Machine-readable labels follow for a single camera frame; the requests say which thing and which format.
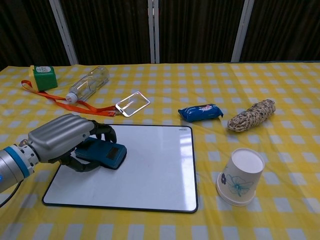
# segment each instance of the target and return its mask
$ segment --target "blue snack package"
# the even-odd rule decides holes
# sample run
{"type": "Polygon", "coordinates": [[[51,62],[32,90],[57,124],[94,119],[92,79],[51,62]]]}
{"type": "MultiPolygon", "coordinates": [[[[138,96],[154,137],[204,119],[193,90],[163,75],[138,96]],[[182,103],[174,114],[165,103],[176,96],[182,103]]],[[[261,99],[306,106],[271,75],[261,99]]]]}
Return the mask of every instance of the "blue snack package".
{"type": "Polygon", "coordinates": [[[215,119],[219,116],[223,117],[224,113],[215,104],[206,104],[200,106],[190,106],[179,109],[178,113],[187,122],[194,122],[206,119],[215,119]]]}

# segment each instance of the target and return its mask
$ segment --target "blue flower print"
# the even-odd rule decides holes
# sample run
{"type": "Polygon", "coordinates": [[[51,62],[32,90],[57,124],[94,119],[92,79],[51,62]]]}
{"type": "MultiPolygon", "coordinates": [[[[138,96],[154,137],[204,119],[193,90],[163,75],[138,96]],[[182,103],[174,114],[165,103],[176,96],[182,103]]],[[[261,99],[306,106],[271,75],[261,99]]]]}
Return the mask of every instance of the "blue flower print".
{"type": "Polygon", "coordinates": [[[226,179],[226,175],[224,173],[222,173],[221,175],[221,182],[226,185],[227,179],[226,179]]]}
{"type": "Polygon", "coordinates": [[[230,192],[233,194],[238,194],[239,197],[246,194],[250,190],[250,187],[254,184],[252,181],[246,182],[241,177],[231,176],[230,174],[226,176],[226,182],[228,183],[230,192]]]}

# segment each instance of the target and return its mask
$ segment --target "dark curtain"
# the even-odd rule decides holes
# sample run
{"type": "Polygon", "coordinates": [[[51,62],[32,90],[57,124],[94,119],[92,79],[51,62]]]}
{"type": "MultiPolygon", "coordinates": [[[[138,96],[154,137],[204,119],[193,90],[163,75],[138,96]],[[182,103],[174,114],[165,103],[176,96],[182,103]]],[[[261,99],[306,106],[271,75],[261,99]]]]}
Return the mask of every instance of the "dark curtain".
{"type": "Polygon", "coordinates": [[[160,0],[160,62],[230,62],[243,5],[244,0],[160,0]]]}
{"type": "Polygon", "coordinates": [[[147,0],[60,0],[80,64],[150,63],[147,0]]]}
{"type": "Polygon", "coordinates": [[[320,0],[255,0],[240,61],[320,60],[320,0]]]}
{"type": "Polygon", "coordinates": [[[0,1],[0,70],[69,65],[49,1],[0,1]]]}

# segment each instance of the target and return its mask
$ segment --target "twine wrapped object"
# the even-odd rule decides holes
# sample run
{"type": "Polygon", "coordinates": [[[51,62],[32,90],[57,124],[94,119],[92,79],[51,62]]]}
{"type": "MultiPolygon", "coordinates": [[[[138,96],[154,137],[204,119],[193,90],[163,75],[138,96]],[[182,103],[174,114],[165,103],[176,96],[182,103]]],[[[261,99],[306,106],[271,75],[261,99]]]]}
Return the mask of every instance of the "twine wrapped object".
{"type": "Polygon", "coordinates": [[[228,121],[227,128],[236,132],[247,131],[266,120],[276,110],[275,102],[266,99],[255,103],[248,110],[239,113],[228,121]]]}

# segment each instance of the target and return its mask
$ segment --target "floral paper cup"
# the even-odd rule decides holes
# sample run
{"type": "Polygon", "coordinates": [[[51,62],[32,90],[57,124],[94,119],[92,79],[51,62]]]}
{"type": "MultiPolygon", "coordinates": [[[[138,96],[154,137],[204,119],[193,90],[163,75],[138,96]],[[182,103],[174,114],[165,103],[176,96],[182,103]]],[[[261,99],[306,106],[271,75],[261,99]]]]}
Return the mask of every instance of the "floral paper cup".
{"type": "Polygon", "coordinates": [[[232,154],[216,181],[219,195],[229,204],[245,206],[256,195],[265,168],[263,158],[249,148],[238,148],[232,154]]]}

